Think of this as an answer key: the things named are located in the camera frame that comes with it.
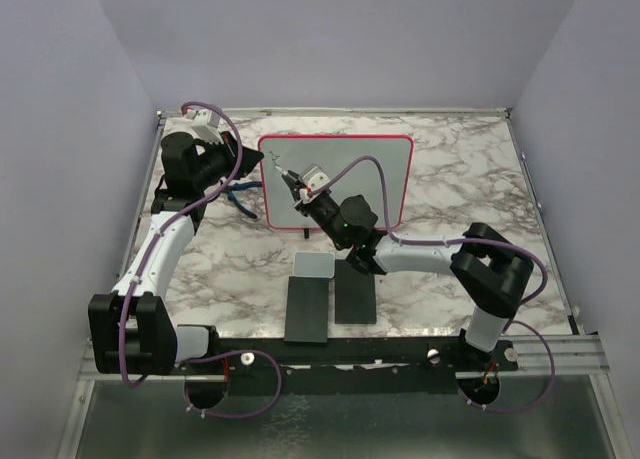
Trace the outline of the white grey eraser block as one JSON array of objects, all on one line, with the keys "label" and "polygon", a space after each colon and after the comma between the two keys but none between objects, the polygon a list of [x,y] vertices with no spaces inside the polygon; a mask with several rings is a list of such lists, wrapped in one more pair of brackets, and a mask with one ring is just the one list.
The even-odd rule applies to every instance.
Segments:
[{"label": "white grey eraser block", "polygon": [[335,254],[330,252],[297,251],[293,275],[301,278],[331,279],[335,274]]}]

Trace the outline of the left black foam pad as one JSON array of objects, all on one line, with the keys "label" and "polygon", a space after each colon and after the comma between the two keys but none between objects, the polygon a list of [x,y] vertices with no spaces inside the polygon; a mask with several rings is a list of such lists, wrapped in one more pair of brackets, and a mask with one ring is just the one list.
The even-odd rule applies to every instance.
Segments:
[{"label": "left black foam pad", "polygon": [[326,278],[289,277],[286,343],[325,344],[328,341],[329,284]]}]

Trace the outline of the right black foam pad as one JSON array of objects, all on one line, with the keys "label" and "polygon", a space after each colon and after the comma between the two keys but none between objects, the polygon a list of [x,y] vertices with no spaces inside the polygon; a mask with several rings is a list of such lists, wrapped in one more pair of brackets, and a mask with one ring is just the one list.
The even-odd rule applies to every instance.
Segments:
[{"label": "right black foam pad", "polygon": [[335,262],[335,322],[373,325],[377,322],[375,278],[362,274],[346,260]]}]

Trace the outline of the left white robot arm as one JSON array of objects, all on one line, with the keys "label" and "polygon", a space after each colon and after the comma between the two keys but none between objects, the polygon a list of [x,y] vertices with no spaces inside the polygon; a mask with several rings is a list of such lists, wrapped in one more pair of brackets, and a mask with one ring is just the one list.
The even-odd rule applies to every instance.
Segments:
[{"label": "left white robot arm", "polygon": [[94,361],[102,374],[167,375],[182,362],[206,374],[220,364],[215,328],[174,325],[164,299],[204,218],[206,190],[225,191],[225,180],[246,177],[264,155],[238,145],[228,131],[211,142],[175,132],[161,140],[160,148],[164,173],[154,192],[148,233],[111,292],[94,295],[88,305]]}]

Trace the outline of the black foam pad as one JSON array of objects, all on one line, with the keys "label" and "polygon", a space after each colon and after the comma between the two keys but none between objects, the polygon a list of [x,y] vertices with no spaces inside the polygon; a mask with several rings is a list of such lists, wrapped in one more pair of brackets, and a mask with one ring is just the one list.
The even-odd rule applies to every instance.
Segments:
[{"label": "black foam pad", "polygon": [[326,278],[289,277],[286,343],[325,344],[328,341],[329,284]]},{"label": "black foam pad", "polygon": [[335,262],[335,322],[373,325],[377,322],[375,278],[362,274],[346,260]]}]

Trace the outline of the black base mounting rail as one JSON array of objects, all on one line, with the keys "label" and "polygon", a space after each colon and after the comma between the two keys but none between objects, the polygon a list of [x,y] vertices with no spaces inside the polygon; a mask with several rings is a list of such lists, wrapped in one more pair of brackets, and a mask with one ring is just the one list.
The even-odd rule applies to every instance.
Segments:
[{"label": "black base mounting rail", "polygon": [[261,352],[277,363],[283,394],[454,394],[457,374],[474,379],[493,368],[516,371],[517,362],[505,355],[512,346],[501,340],[493,352],[483,353],[456,336],[331,338],[316,344],[224,338],[214,351],[254,354],[248,366],[238,357],[229,359],[229,392],[234,395],[266,396],[275,391],[275,369]]}]

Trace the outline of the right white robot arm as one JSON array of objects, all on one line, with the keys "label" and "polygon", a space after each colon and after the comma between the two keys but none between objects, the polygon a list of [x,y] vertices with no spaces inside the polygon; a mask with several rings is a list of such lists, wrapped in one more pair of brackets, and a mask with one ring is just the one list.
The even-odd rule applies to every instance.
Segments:
[{"label": "right white robot arm", "polygon": [[329,183],[314,166],[300,176],[279,169],[294,200],[294,209],[312,219],[346,261],[363,274],[420,272],[456,278],[475,304],[464,341],[461,362],[481,370],[496,355],[495,347],[524,297],[534,261],[484,223],[474,223],[460,237],[443,239],[394,238],[376,227],[378,216],[362,195],[338,203]]}]

